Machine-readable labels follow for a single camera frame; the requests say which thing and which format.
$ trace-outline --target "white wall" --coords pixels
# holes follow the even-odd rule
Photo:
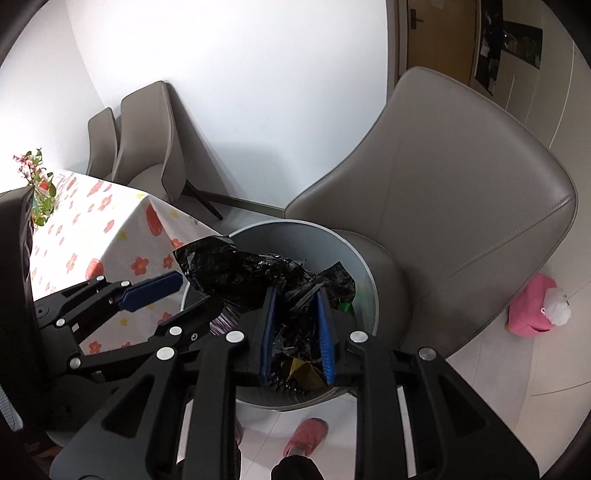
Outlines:
[[[214,157],[186,153],[203,190],[284,207],[351,152],[385,105],[384,0],[67,7],[105,105],[117,111],[125,95],[156,80],[174,86]]]
[[[104,108],[70,27],[65,0],[50,0],[0,67],[0,192],[25,183],[14,154],[43,149],[48,168],[85,171],[88,119]]]

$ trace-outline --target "gray dining chair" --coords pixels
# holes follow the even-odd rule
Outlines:
[[[152,83],[121,101],[121,144],[113,181],[168,203],[187,193],[223,219],[187,180],[166,82]]]
[[[110,107],[88,120],[88,138],[90,158],[86,174],[110,181],[119,150],[115,117]]]
[[[525,287],[576,209],[569,175],[517,120],[415,68],[361,143],[285,217],[334,229],[363,256],[378,289],[378,337],[448,356]]]

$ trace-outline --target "floral tablecloth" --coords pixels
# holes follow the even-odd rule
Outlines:
[[[63,171],[54,178],[57,207],[33,235],[33,298],[91,277],[137,283],[172,269],[172,251],[217,235],[203,223],[139,190]],[[145,342],[158,322],[180,311],[184,288],[143,309],[119,312],[80,344],[97,353]]]

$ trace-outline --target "potted plant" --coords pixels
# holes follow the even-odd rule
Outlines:
[[[46,173],[46,168],[41,166],[43,155],[40,148],[35,154],[28,151],[20,157],[15,155],[14,160],[20,164],[18,171],[25,177],[27,184],[34,188],[31,211],[33,223],[45,225],[56,206],[56,187],[51,181],[53,173]]]

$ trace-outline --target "black chair leg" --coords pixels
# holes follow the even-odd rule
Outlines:
[[[190,195],[191,197],[195,197],[197,200],[199,200],[203,206],[209,210],[212,214],[215,215],[215,217],[218,220],[223,220],[223,216],[220,212],[217,211],[217,209],[209,202],[209,200],[207,200],[203,194],[197,190],[195,188],[195,186],[190,182],[190,181],[186,181],[185,183],[185,188],[183,189],[183,193]]]

